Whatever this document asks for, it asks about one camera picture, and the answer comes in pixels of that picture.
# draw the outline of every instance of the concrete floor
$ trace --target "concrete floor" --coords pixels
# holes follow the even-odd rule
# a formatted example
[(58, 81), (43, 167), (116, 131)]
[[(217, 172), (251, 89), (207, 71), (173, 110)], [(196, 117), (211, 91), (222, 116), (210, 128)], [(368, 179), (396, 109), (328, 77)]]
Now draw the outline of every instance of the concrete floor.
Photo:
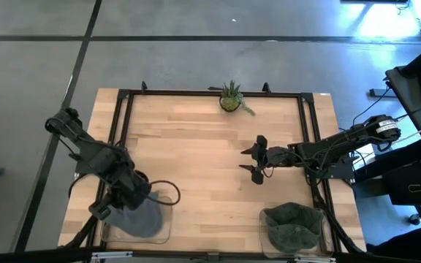
[[(93, 6), (94, 0), (0, 0), (0, 34), (84, 35)], [(110, 0), (100, 8), (94, 35), (416, 37), (420, 24), (421, 0), (400, 14), (394, 4), (339, 0)], [(0, 42), (0, 166), (6, 168), (0, 253), (12, 249), (48, 142), (43, 124), (60, 106), (79, 48), (80, 42)], [(91, 42), (72, 106), (87, 124), (98, 88), (139, 88), (144, 80), (151, 89), (206, 89), (235, 79), (256, 91), (267, 81), (273, 91), (331, 93), (338, 124), (348, 128), (374, 102), (368, 90), (384, 87), (384, 71), (419, 53), (416, 42)], [(396, 99), (384, 99), (357, 121), (403, 112)], [(409, 132), (410, 124), (403, 133)], [(59, 146), (29, 250), (56, 247), (74, 166)], [(388, 201), (359, 202), (367, 242), (411, 229), (402, 220), (410, 207)]]

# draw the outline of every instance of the wooden tabletop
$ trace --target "wooden tabletop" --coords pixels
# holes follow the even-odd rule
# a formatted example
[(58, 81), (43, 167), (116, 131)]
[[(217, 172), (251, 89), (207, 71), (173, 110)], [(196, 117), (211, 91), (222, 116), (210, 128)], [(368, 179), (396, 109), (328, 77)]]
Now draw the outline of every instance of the wooden tabletop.
[[(118, 89), (100, 88), (88, 133), (107, 141)], [(321, 137), (338, 132), (329, 94), (314, 94)], [(242, 109), (225, 113), (213, 96), (135, 95), (126, 146), (149, 180), (170, 180), (181, 190), (181, 201), (172, 208), (170, 239), (162, 245), (109, 242), (108, 248), (156, 251), (221, 251), (260, 253), (259, 212), (285, 202), (313, 206), (303, 169), (278, 168), (272, 178), (258, 186), (239, 164), (254, 164), (241, 155), (258, 134), (269, 147), (302, 142), (297, 100), (246, 98), (256, 116)], [(121, 108), (116, 138), (119, 138), (126, 100)], [(310, 140), (308, 105), (306, 118)], [(73, 188), (59, 245), (68, 243), (91, 215), (99, 179), (83, 178)], [(340, 180), (330, 180), (335, 216), (346, 233), (365, 249), (354, 195)], [(175, 200), (171, 187), (154, 185)], [(95, 244), (100, 241), (96, 231)]]

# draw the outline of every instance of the potted plant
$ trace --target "potted plant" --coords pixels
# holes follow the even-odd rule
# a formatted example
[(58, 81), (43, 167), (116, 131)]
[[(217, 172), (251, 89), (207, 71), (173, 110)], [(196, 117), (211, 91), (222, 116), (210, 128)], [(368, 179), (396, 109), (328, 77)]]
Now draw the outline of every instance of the potted plant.
[(240, 92), (240, 85), (235, 87), (235, 81), (231, 80), (228, 86), (224, 83), (223, 88), (210, 87), (209, 90), (221, 91), (219, 104), (220, 107), (226, 112), (234, 112), (241, 105), (241, 107), (249, 114), (253, 116), (256, 114), (250, 107), (246, 106), (243, 94)]

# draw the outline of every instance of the green fabric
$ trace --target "green fabric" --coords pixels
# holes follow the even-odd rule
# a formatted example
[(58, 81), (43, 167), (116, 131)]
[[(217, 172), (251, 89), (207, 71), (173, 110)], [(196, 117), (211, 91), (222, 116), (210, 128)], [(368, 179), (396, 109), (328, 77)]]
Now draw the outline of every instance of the green fabric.
[(289, 202), (264, 213), (269, 241), (279, 251), (292, 254), (318, 244), (324, 218), (321, 211)]

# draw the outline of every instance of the gray cloth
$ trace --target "gray cloth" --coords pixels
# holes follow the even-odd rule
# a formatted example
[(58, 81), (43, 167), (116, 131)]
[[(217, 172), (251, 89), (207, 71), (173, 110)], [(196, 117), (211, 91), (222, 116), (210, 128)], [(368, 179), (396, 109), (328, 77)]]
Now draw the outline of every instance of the gray cloth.
[(264, 213), (269, 241), (279, 251), (292, 254), (318, 244), (324, 218), (321, 211), (289, 202)]
[[(150, 193), (150, 198), (158, 199), (158, 193)], [(109, 206), (111, 214), (104, 220), (105, 223), (116, 226), (119, 229), (135, 237), (153, 237), (162, 228), (163, 218), (160, 204), (149, 199), (136, 209), (123, 210)]]

